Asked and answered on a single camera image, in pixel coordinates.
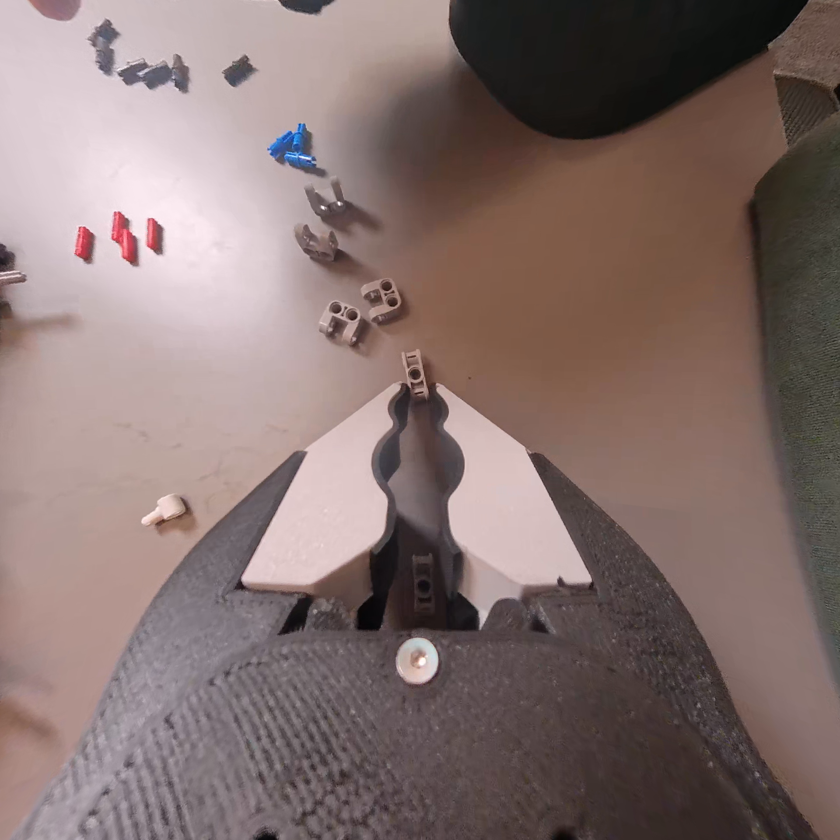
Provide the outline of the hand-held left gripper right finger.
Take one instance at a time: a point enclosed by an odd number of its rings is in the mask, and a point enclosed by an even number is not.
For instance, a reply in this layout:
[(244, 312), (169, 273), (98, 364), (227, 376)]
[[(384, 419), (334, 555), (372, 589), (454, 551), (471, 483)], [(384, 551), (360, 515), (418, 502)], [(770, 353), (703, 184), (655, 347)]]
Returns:
[(592, 574), (525, 445), (446, 386), (435, 396), (453, 586), (479, 625), (504, 600), (590, 592)]

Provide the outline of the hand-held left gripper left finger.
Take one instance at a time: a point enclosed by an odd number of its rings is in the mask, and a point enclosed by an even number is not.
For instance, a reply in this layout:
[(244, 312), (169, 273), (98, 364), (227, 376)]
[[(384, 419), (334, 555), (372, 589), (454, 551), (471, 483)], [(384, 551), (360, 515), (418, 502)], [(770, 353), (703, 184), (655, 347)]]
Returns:
[(349, 612), (374, 592), (372, 558), (390, 539), (407, 386), (379, 395), (310, 444), (241, 576), (251, 592), (335, 599)]

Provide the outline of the white tube connector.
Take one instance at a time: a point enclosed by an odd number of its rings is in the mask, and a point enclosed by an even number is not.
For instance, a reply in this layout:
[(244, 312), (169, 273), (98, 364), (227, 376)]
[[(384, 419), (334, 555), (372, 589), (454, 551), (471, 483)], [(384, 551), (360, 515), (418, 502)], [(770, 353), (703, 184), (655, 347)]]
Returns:
[(187, 513), (184, 499), (177, 494), (168, 494), (159, 498), (154, 509), (142, 517), (141, 524), (145, 527), (156, 527), (164, 522), (178, 519)]

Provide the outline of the toy brick car chassis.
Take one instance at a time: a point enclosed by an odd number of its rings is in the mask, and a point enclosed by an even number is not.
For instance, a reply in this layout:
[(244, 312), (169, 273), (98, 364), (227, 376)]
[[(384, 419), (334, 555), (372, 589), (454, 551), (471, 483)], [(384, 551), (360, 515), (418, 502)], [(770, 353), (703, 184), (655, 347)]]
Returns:
[(0, 245), (1, 250), (1, 318), (5, 318), (11, 312), (11, 304), (7, 299), (9, 287), (23, 284), (27, 281), (27, 275), (17, 268), (15, 253), (4, 243)]

